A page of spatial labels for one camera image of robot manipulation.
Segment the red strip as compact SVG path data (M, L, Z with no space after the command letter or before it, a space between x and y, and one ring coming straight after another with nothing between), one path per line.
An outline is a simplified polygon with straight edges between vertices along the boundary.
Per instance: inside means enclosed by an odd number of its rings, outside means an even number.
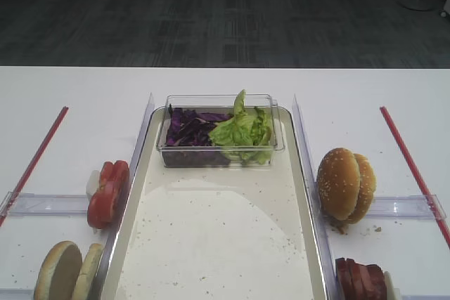
M5 197L4 203L1 207L1 225L3 225L4 221L7 217L7 211L11 208L19 194L22 192L26 182L30 178L34 168L36 167L38 161L40 160L41 156L43 155L45 149L47 148L48 144L50 143L51 139L53 138L55 132L58 130L58 127L62 123L63 119L65 118L67 112L69 110L69 107L63 106L56 117L55 121L52 123L51 128L45 135L43 141L39 145L37 151L35 152L34 156L30 160L30 163L27 165L24 173L20 177L20 180L16 184L14 190L10 193L8 197Z
M395 142L397 143L420 191L425 196L425 199L427 201L427 204L430 208L430 210L433 213L433 216L435 218L435 221L440 229L440 232L447 244L449 246L449 227L446 224L445 218L444 218L444 212L440 209L440 206L438 205L438 199L432 195L429 188L427 187L418 167L416 166L416 163L414 162L411 153L409 152L409 149L407 148L403 138L401 137L401 134L396 127L394 120L392 119L391 115L389 114L387 108L385 106L380 107L380 112L388 125L390 132L392 136L395 139Z

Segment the clear long rail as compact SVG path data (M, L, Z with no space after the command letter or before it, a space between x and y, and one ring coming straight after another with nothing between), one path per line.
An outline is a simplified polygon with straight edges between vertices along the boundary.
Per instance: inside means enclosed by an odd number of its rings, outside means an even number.
M295 124L297 147L299 151L302 172L304 177L305 195L309 208L314 246L321 274L320 289L324 291L325 299L342 299L340 286L335 274L335 262L330 250L326 220L321 213L321 203L316 185L314 167L311 164L311 153L307 139L302 110L297 97L292 101L292 118Z
M105 249L92 282L89 299L114 299L116 296L139 202L139 194L135 190L142 187L142 183L136 175L141 155L145 149L148 127L154 109L154 100L150 96L129 163L128 183L120 194L119 214L115 217L109 230Z

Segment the white tomato pusher block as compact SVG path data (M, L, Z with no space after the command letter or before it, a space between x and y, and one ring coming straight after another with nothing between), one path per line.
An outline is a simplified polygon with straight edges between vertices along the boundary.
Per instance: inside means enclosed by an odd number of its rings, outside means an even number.
M100 186L100 175L101 173L99 170L93 170L91 172L89 180L86 184L86 195L89 199L91 199Z

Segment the right clear long rail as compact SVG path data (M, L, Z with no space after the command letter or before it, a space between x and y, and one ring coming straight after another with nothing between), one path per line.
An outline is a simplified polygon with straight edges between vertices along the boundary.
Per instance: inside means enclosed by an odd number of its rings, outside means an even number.
M325 299L342 299L340 286L335 274L335 262L330 250L326 220L321 213L321 203L316 185L314 167L311 164L311 153L307 139L302 110L297 97L292 101L292 118L295 124L297 147L299 151L302 172L304 177L305 195L309 208L314 246L321 274L320 289L324 291Z

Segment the left red strip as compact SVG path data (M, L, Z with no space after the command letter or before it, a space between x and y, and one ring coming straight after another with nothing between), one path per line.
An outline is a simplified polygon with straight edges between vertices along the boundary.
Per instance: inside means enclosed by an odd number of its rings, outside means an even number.
M3 225L4 221L7 217L7 211L11 208L19 194L22 192L26 182L30 178L34 168L36 167L38 161L40 160L41 156L43 155L45 149L47 148L48 144L50 143L51 139L53 138L55 132L58 130L58 127L62 123L63 119L65 118L67 112L69 110L69 107L63 106L56 117L55 121L52 123L51 128L45 135L43 141L39 145L37 151L35 152L34 156L30 160L30 163L27 165L24 173L20 177L20 180L16 184L14 190L10 193L8 197L5 197L4 203L1 207L1 225Z

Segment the right clear cross rail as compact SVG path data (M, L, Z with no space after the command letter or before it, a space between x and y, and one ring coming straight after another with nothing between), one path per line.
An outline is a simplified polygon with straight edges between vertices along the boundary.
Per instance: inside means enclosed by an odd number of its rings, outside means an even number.
M366 218L377 219L446 219L446 213L436 195L410 195L375 197Z

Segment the right red strip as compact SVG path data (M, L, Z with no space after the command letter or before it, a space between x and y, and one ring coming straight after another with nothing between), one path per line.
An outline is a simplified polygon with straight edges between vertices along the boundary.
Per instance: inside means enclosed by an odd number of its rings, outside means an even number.
M433 213L433 216L435 218L435 221L440 229L440 232L447 244L449 246L449 227L446 224L445 218L444 218L444 212L440 209L440 206L438 205L438 199L432 195L429 188L427 187L418 167L416 166L416 163L414 162L411 153L409 152L409 149L407 148L403 138L401 137L401 134L396 127L394 120L392 119L391 115L389 114L387 108L385 106L380 107L380 112L388 125L390 132L392 136L395 139L395 142L397 143L420 191L425 196L425 199L427 201L427 204L430 208L430 210Z

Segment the left clear long rail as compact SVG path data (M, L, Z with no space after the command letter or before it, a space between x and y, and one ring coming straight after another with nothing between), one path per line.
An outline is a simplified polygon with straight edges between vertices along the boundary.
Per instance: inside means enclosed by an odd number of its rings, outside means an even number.
M105 249L92 282L89 299L114 299L116 296L139 202L139 194L135 190L142 187L142 183L136 175L141 155L145 149L148 127L154 109L154 100L150 96L129 163L128 183L120 194L119 214L115 217L109 230Z

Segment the white meat pusher block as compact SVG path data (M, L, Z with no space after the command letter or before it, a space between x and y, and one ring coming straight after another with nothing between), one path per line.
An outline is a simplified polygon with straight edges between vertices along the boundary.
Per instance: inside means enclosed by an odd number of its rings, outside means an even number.
M394 286L392 276L388 271L384 272L384 279L387 289L387 300L402 300L400 289Z

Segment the front sesame bun top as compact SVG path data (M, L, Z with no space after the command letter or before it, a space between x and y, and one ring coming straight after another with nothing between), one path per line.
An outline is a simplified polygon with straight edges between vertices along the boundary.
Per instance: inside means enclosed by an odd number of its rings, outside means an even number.
M346 220L356 208L361 182L354 153L346 148L327 152L316 180L323 209L339 221Z

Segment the clear plastic container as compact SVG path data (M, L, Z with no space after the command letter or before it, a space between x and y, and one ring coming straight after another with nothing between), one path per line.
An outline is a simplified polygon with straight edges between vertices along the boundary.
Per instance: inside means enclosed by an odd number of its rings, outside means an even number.
M284 149L278 103L245 91L168 96L156 148L166 167L269 166Z

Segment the bun half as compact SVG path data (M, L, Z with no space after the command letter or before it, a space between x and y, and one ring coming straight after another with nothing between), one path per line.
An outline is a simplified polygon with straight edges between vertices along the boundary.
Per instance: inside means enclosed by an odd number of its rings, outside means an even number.
M75 283L75 288L72 293L72 300L86 300L88 298L102 254L103 245L99 243L91 244L86 256L84 257L81 270Z
M69 240L58 242L41 265L33 299L71 299L81 267L79 247Z

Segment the shredded purple cabbage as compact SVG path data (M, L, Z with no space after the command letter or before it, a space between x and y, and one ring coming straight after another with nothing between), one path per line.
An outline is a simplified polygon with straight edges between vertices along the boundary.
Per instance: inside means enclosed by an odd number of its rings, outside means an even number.
M227 121L229 114L196 112L169 106L170 125L165 147L211 147L209 137L216 123ZM227 167L231 160L220 151L164 151L162 158L167 167Z

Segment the rear tomato slice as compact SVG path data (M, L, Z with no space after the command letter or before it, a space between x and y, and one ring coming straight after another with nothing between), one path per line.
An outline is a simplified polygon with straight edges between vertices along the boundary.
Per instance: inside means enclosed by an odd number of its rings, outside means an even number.
M128 184L129 165L126 161L117 160L115 163L103 163L97 191L103 190L108 182L118 183L119 188L122 188Z

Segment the left clear cross rail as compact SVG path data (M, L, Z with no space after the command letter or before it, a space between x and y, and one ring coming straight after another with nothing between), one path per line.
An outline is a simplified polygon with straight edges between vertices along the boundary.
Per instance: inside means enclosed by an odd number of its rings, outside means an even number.
M1 216L86 216L86 195L39 195L8 192L1 203Z

